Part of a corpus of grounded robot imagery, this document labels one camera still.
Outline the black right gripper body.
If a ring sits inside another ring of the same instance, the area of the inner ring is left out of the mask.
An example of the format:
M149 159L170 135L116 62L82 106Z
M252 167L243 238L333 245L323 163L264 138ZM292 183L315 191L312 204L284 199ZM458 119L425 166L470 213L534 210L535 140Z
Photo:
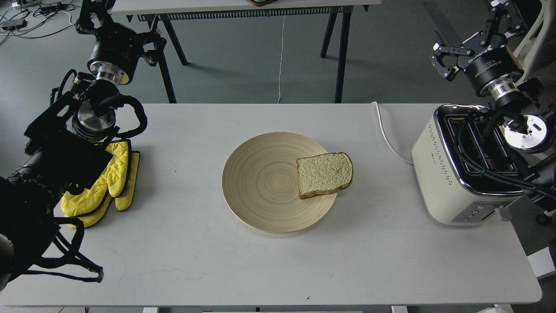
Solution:
M493 33L485 46L481 46L480 33L475 33L460 46L469 49L470 55L460 56L460 67L478 97L489 94L487 85L500 77L514 81L523 76L524 70L507 46L504 34Z

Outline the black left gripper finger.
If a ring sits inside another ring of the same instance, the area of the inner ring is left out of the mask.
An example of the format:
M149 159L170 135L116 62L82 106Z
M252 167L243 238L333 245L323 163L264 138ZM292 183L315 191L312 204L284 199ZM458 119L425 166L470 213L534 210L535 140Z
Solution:
M146 44L153 44L153 49L144 51L141 57L152 67L160 65L165 61L164 49L167 41L164 38L157 38L152 42Z
M92 20L93 15L95 15L99 21L100 27L104 24L112 24L113 18L109 10L113 8L113 5L113 0L82 0L81 10L75 24L76 32L79 34L96 35L97 28L95 28L95 24Z

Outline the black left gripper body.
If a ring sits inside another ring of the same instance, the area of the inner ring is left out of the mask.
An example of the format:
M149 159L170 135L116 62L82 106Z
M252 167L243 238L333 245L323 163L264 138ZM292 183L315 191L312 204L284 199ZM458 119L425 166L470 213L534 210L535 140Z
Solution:
M119 23L104 24L96 34L90 60L87 64L96 79L107 80L115 85L132 82L137 64L144 51L153 49L152 42L163 38L157 30L136 33Z

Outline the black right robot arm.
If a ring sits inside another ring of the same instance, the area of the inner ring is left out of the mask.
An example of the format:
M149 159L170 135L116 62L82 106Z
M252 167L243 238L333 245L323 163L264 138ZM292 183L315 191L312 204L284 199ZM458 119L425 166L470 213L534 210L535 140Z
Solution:
M542 83L524 80L525 70L508 47L508 39L526 32L518 6L512 0L489 1L489 16L477 33L458 46L448 46L439 32L430 61L439 75L452 81L464 73L478 97L491 96L490 110L471 113L464 123L486 119L481 148L496 127L503 129L506 145L515 151L540 154L555 144L555 105L546 112L537 103Z

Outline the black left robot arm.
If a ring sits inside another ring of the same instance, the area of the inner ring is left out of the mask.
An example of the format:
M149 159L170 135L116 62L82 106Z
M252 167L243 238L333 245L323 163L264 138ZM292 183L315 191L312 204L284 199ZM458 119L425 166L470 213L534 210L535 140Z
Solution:
M123 95L139 59L158 64L165 39L155 30L136 33L113 21L113 0L84 0L76 22L96 38L89 73L76 73L72 88L55 89L50 106L25 131L30 158L1 178L1 288L22 275L53 275L100 283L103 268L80 251L84 223L55 216L66 192L92 188L108 166L115 137L129 139L148 125L143 105Z

